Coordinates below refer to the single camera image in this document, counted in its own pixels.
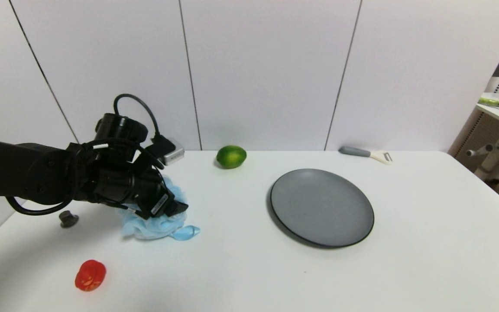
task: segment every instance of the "white wall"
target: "white wall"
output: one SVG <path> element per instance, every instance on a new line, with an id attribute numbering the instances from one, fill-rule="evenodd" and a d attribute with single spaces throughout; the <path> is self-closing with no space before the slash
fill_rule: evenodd
<path id="1" fill-rule="evenodd" d="M 189 150 L 446 150 L 499 60 L 491 0 L 363 0 L 352 45 L 359 0 L 182 0 L 188 55 L 178 0 L 12 2 L 81 141 L 129 92 Z M 7 0 L 0 140 L 73 140 Z M 0 224 L 11 212 L 0 199 Z"/>
<path id="2" fill-rule="evenodd" d="M 188 150 L 200 140 L 178 0 L 13 0 L 44 73 L 81 142 L 121 93 L 140 97 L 161 133 Z M 131 99 L 120 113 L 151 119 Z"/>
<path id="3" fill-rule="evenodd" d="M 203 149 L 322 150 L 359 0 L 182 0 Z"/>
<path id="4" fill-rule="evenodd" d="M 0 0 L 0 141 L 66 148 L 73 140 L 8 0 Z M 12 212 L 0 198 L 0 225 Z"/>
<path id="5" fill-rule="evenodd" d="M 327 143 L 442 150 L 499 62 L 499 1 L 363 0 Z"/>

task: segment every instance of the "black cable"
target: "black cable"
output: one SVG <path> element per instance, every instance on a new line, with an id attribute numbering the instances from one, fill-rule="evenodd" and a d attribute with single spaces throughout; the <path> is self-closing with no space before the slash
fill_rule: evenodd
<path id="1" fill-rule="evenodd" d="M 78 173 L 77 173 L 77 168 L 78 168 L 78 155 L 82 151 L 86 151 L 90 148 L 93 148 L 94 146 L 100 145 L 100 144 L 124 144 L 131 146 L 135 148 L 136 150 L 140 151 L 142 154 L 146 155 L 149 157 L 151 162 L 153 163 L 154 166 L 158 166 L 159 160 L 155 158 L 150 152 L 148 152 L 146 149 L 142 148 L 140 144 L 135 143 L 131 140 L 127 139 L 119 139 L 119 138 L 107 138 L 107 139 L 100 139 L 100 140 L 93 140 L 84 144 L 81 144 L 79 146 L 78 150 L 75 152 L 73 159 L 71 161 L 71 171 L 73 173 L 73 185 L 71 188 L 71 194 L 67 197 L 67 199 L 62 202 L 61 204 L 58 204 L 57 206 L 48 208 L 48 209 L 42 209 L 41 211 L 32 211 L 30 209 L 26 209 L 22 207 L 14 197 L 6 197 L 9 205 L 17 212 L 22 213 L 23 215 L 49 215 L 50 213 L 57 212 L 63 208 L 65 208 L 68 204 L 71 203 L 71 201 L 75 198 L 75 195 L 78 191 Z M 165 182 L 165 179 L 161 175 L 161 172 L 157 170 L 161 181 L 163 182 L 165 188 L 167 187 L 167 184 Z"/>
<path id="2" fill-rule="evenodd" d="M 26 209 L 22 207 L 13 196 L 6 196 L 7 202 L 9 205 L 18 213 L 22 213 L 23 215 L 49 215 L 50 213 L 58 212 L 59 210 L 65 208 L 68 204 L 73 201 L 75 195 L 78 191 L 78 154 L 82 151 L 83 147 L 80 146 L 78 150 L 73 155 L 71 160 L 71 172 L 73 173 L 73 183 L 71 185 L 71 193 L 68 195 L 67 199 L 64 200 L 61 204 L 57 206 L 53 206 L 51 208 L 42 209 L 41 211 L 32 211 L 30 209 Z"/>
<path id="3" fill-rule="evenodd" d="M 149 116 L 151 117 L 151 122 L 153 122 L 153 127 L 155 128 L 155 136 L 159 136 L 159 127 L 157 126 L 157 121 L 155 120 L 155 116 L 153 115 L 153 112 L 151 112 L 151 109 L 149 109 L 149 107 L 146 105 L 146 103 L 144 103 L 144 101 L 142 101 L 139 97 L 137 97 L 136 95 L 132 95 L 132 94 L 128 94 L 128 93 L 123 93 L 123 94 L 119 94 L 117 95 L 117 97 L 115 97 L 115 101 L 113 101 L 113 109 L 115 110 L 115 114 L 117 115 L 120 115 L 119 114 L 119 100 L 121 98 L 131 98 L 131 99 L 135 99 L 138 103 L 140 103 L 140 105 L 142 105 L 145 110 L 147 111 L 147 113 L 149 114 Z"/>

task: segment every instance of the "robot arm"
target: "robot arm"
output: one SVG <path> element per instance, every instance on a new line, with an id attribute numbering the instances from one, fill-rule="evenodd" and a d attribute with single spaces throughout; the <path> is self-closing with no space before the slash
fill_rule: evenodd
<path id="1" fill-rule="evenodd" d="M 184 148 L 161 136 L 157 127 L 153 144 L 141 148 L 147 128 L 118 114 L 117 101 L 121 97 L 133 97 L 143 103 L 133 95 L 119 95 L 115 99 L 115 114 L 105 114 L 99 120 L 95 140 L 91 142 L 71 143 L 66 150 L 34 143 L 0 142 L 0 196 L 26 215 L 47 215 L 63 209 L 72 200 L 123 209 L 132 209 L 126 204 L 135 204 L 135 213 L 144 219 L 185 211 L 188 205 L 174 200 L 161 173 L 154 168 L 162 169 L 163 163 L 178 160 L 184 155 Z M 136 150 L 140 156 L 133 161 Z M 31 211 L 20 206 L 14 197 L 56 206 Z"/>

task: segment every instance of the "gray handle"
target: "gray handle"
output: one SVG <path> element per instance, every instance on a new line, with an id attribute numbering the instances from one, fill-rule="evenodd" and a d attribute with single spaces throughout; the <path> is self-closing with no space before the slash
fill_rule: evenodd
<path id="1" fill-rule="evenodd" d="M 348 154 L 353 156 L 362 156 L 362 157 L 371 156 L 371 152 L 369 152 L 368 150 L 363 150 L 350 146 L 342 146 L 338 151 L 341 152 L 342 154 Z"/>

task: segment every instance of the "label sticker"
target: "label sticker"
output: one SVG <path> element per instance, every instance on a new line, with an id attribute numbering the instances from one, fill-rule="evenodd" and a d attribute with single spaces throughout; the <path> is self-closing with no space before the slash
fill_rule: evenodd
<path id="1" fill-rule="evenodd" d="M 155 207 L 153 207 L 153 209 L 151 209 L 151 214 L 155 215 L 155 213 L 165 204 L 167 199 L 168 199 L 168 194 L 163 195 L 163 197 L 161 197 L 161 199 L 159 199 L 157 204 L 155 204 Z"/>

